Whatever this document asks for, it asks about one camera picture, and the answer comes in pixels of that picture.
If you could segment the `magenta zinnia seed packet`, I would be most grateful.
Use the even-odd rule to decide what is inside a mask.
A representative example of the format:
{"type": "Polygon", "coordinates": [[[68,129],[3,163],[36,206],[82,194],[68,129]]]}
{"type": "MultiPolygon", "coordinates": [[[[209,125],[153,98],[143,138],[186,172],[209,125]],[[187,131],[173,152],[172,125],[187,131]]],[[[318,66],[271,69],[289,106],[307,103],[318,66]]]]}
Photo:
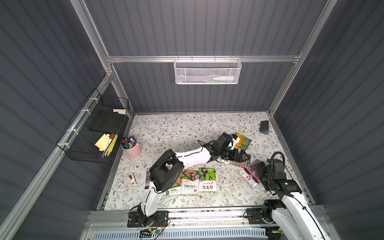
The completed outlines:
{"type": "Polygon", "coordinates": [[[254,160],[247,167],[239,172],[240,176],[247,184],[254,189],[260,183],[258,172],[265,167],[265,163],[260,160],[254,160]]]}

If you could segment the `green leaf purple seed packet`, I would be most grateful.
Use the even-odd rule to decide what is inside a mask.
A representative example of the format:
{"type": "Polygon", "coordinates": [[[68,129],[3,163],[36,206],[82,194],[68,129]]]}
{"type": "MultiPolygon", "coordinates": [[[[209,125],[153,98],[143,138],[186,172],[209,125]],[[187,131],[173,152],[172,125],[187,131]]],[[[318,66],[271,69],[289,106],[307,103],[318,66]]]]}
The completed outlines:
{"type": "Polygon", "coordinates": [[[199,168],[199,192],[216,192],[216,180],[215,168],[199,168]]]}

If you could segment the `sunflowers moss rose seed packet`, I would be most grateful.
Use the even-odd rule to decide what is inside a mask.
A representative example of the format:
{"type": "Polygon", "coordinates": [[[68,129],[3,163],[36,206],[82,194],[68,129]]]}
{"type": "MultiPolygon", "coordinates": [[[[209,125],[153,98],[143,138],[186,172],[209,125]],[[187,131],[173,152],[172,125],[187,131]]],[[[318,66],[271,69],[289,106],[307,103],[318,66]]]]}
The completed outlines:
{"type": "Polygon", "coordinates": [[[195,170],[183,170],[181,195],[192,196],[198,195],[199,190],[199,172],[195,170]]]}

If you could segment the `purple pink flower seed packet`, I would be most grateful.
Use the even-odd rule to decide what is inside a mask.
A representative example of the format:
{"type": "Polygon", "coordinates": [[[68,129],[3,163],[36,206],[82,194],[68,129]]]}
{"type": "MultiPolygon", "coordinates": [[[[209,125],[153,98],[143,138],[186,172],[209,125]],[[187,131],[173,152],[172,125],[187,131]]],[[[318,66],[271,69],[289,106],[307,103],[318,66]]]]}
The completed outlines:
{"type": "Polygon", "coordinates": [[[145,180],[145,189],[147,190],[147,189],[149,189],[149,187],[150,187],[150,175],[151,175],[151,173],[150,173],[150,168],[148,168],[147,169],[147,171],[146,171],[146,180],[145,180]]]}

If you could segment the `pink flowers white seed packet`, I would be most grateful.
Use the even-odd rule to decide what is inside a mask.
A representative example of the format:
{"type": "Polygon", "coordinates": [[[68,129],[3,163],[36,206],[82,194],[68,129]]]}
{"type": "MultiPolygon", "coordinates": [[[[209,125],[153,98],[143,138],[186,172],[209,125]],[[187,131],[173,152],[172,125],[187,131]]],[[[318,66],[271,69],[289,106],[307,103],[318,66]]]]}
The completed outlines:
{"type": "Polygon", "coordinates": [[[229,164],[230,165],[233,165],[233,166],[236,166],[236,167],[239,167],[239,168],[246,168],[250,165],[251,163],[251,156],[248,155],[248,158],[245,162],[235,162],[235,161],[229,161],[229,164]]]}

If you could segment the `mixed ranunculus seed packet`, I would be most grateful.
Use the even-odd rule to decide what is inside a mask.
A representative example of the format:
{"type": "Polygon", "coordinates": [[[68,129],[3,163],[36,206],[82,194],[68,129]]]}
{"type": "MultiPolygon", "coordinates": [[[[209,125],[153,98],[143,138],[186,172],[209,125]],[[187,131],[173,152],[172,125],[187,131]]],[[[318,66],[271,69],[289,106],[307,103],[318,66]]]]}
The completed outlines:
{"type": "Polygon", "coordinates": [[[180,175],[175,184],[166,191],[166,196],[178,196],[181,195],[182,175],[180,175]]]}

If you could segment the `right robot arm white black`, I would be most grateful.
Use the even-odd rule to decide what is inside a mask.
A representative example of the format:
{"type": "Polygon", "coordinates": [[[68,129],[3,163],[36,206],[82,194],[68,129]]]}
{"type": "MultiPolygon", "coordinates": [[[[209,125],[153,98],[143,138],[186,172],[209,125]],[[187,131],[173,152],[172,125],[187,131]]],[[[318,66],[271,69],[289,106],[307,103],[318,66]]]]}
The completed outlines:
{"type": "Polygon", "coordinates": [[[275,152],[267,164],[257,170],[260,183],[277,199],[266,200],[261,216],[265,223],[276,223],[289,240],[329,240],[298,183],[287,179],[285,156],[275,152]]]}

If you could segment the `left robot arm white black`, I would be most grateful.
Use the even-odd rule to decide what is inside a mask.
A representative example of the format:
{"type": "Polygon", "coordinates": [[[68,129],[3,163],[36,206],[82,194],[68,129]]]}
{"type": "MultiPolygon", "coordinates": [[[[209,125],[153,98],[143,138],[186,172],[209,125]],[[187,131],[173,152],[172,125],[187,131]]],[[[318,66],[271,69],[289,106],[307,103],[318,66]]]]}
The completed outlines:
{"type": "Polygon", "coordinates": [[[208,143],[199,141],[200,147],[189,152],[165,151],[150,167],[149,193],[137,207],[139,216],[148,219],[155,215],[163,193],[177,182],[183,170],[217,161],[218,158],[237,163],[250,160],[250,155],[246,151],[235,149],[239,141],[240,138],[236,134],[223,133],[215,141],[208,143]]]}

